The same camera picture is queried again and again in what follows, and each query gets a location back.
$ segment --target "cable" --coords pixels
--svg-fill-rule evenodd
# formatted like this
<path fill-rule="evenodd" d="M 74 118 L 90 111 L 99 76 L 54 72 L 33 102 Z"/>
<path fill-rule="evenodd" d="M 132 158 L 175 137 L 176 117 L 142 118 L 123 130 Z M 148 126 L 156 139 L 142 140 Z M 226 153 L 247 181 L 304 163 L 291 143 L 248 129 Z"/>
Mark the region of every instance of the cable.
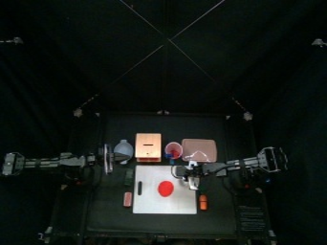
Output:
<path fill-rule="evenodd" d="M 171 171 L 171 175 L 172 175 L 172 177 L 174 177 L 174 178 L 176 178 L 176 179 L 182 180 L 183 178 L 182 178 L 182 177 L 179 177 L 179 176 L 176 176 L 176 175 L 175 175 L 175 173 L 174 173 L 174 171 L 172 171 L 172 170 L 174 170 L 174 167 L 175 167 L 175 166 L 171 166 L 171 169 L 170 169 L 170 171 Z"/>
<path fill-rule="evenodd" d="M 191 59 L 191 57 L 186 54 L 186 52 L 182 50 L 182 48 L 176 45 L 176 43 L 172 41 L 218 6 L 220 6 L 224 3 L 226 0 L 222 0 L 206 13 L 203 13 L 196 20 L 171 38 L 167 38 L 164 36 L 164 33 L 155 27 L 155 25 L 138 13 L 138 11 L 134 10 L 134 8 L 126 3 L 126 1 L 120 0 L 122 4 L 134 12 L 134 14 L 147 23 L 147 25 L 150 25 L 150 27 L 158 32 L 158 34 L 166 39 L 166 42 L 168 42 L 170 44 L 172 44 L 172 46 L 179 50 L 179 52 L 186 56 L 186 58 L 191 61 L 191 63 L 195 65 L 195 67 L 199 69 L 199 71 L 204 74 L 204 76 L 216 83 L 216 80 L 212 78 L 212 76 L 204 71 L 204 69 L 196 64 L 196 62 Z M 107 89 L 108 86 L 111 86 L 118 80 L 120 80 L 126 74 L 163 47 L 166 46 L 166 44 L 163 44 L 146 58 L 143 58 L 138 64 L 118 78 L 115 79 L 108 85 L 106 85 L 102 89 L 102 92 L 99 92 L 98 94 L 94 95 L 94 97 L 91 97 L 86 103 L 83 103 L 78 109 L 75 110 L 75 112 L 78 112 L 79 110 L 82 110 L 82 108 L 91 102 L 94 101 L 94 99 L 96 97 L 100 96 L 100 94 L 104 92 L 104 90 Z M 247 108 L 243 106 L 243 104 L 240 103 L 240 101 L 238 101 L 235 99 L 235 97 L 232 96 L 231 93 L 228 93 L 228 91 L 226 90 L 224 86 L 222 83 L 219 83 L 223 92 L 230 96 L 231 100 L 234 101 L 234 103 L 242 108 L 242 110 L 251 114 L 247 110 Z"/>
<path fill-rule="evenodd" d="M 231 191 L 231 188 L 227 187 L 226 182 L 224 182 L 224 177 L 222 178 L 222 184 L 223 188 L 230 192 L 230 194 L 235 195 L 236 193 Z"/>
<path fill-rule="evenodd" d="M 98 188 L 98 186 L 100 185 L 100 183 L 102 183 L 102 180 L 103 180 L 103 175 L 104 175 L 104 168 L 103 167 L 100 167 L 100 176 L 99 176 L 99 181 L 98 181 L 98 183 L 94 185 L 94 189 L 96 189 Z"/>
<path fill-rule="evenodd" d="M 227 169 L 230 167 L 235 167 L 235 166 L 226 165 L 226 166 L 220 167 L 219 169 L 216 169 L 212 173 L 218 173 L 218 172 L 220 172 L 222 170 L 224 170 L 224 169 Z"/>

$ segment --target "white cutting board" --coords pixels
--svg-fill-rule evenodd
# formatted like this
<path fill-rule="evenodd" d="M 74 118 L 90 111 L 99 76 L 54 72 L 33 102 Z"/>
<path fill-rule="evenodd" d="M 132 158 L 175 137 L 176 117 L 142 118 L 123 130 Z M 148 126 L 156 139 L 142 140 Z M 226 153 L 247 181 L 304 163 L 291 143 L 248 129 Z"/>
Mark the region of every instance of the white cutting board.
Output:
<path fill-rule="evenodd" d="M 142 194 L 138 182 L 142 181 Z M 163 197 L 159 184 L 170 181 L 174 192 Z M 190 185 L 171 175 L 171 166 L 136 166 L 134 185 L 134 213 L 196 214 L 195 191 Z"/>

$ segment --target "wooden block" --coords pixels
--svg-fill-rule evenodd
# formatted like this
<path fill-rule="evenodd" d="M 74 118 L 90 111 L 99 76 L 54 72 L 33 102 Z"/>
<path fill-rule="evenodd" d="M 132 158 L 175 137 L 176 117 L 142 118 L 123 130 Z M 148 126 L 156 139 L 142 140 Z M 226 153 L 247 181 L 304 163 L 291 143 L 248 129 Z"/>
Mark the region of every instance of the wooden block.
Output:
<path fill-rule="evenodd" d="M 143 163 L 162 161 L 162 134 L 136 134 L 135 158 Z"/>
<path fill-rule="evenodd" d="M 132 205 L 132 193 L 131 192 L 126 192 L 124 194 L 124 207 L 130 207 Z"/>

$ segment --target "black table surface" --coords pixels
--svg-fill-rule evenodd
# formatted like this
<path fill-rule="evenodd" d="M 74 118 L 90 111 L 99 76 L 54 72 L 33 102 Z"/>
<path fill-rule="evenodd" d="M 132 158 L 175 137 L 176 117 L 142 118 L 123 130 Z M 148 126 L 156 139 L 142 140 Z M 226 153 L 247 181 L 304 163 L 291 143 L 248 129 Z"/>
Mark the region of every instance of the black table surface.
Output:
<path fill-rule="evenodd" d="M 99 143 L 108 143 L 114 148 L 123 139 L 135 146 L 136 133 L 162 133 L 163 158 L 160 163 L 152 165 L 168 165 L 168 160 L 164 158 L 164 146 L 170 142 L 182 143 L 183 139 L 215 140 L 218 162 L 248 158 L 256 154 L 252 125 L 238 115 L 226 117 L 108 114 L 103 116 L 100 128 L 100 139 L 86 137 L 87 133 L 84 134 L 88 144 L 75 137 L 72 141 L 75 149 L 76 145 L 82 145 L 78 150 L 91 150 Z M 186 165 L 187 163 L 178 160 L 175 164 Z M 230 237 L 235 235 L 232 196 L 223 188 L 223 179 L 215 176 L 202 179 L 202 187 L 208 197 L 207 211 L 196 207 L 196 214 L 135 214 L 134 207 L 123 207 L 124 192 L 134 192 L 134 185 L 124 186 L 126 171 L 127 168 L 135 168 L 136 165 L 143 164 L 132 158 L 124 166 L 115 164 L 114 172 L 103 176 L 91 197 L 86 222 L 87 233 L 134 236 L 164 234 L 170 237 Z"/>

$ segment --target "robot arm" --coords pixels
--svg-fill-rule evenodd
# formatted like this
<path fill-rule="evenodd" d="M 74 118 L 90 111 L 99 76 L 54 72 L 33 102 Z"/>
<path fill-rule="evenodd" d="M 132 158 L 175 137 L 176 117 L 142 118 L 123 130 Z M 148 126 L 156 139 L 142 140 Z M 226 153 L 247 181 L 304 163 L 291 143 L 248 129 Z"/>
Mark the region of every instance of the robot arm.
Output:
<path fill-rule="evenodd" d="M 287 170 L 287 158 L 280 148 L 266 147 L 256 157 L 231 160 L 226 163 L 210 163 L 199 165 L 191 163 L 188 167 L 179 166 L 175 171 L 176 177 L 190 182 L 190 188 L 198 190 L 199 179 L 210 174 L 224 177 L 228 171 L 239 170 L 243 176 L 248 176 L 248 170 L 274 173 Z"/>
<path fill-rule="evenodd" d="M 108 144 L 100 150 L 96 156 L 88 154 L 76 157 L 71 152 L 64 152 L 58 158 L 27 159 L 20 153 L 12 152 L 5 155 L 5 161 L 1 169 L 3 176 L 16 176 L 25 169 L 56 169 L 59 167 L 72 167 L 83 169 L 94 165 L 104 166 L 104 173 L 112 172 L 112 162 L 128 160 L 130 156 L 122 153 L 112 153 Z"/>

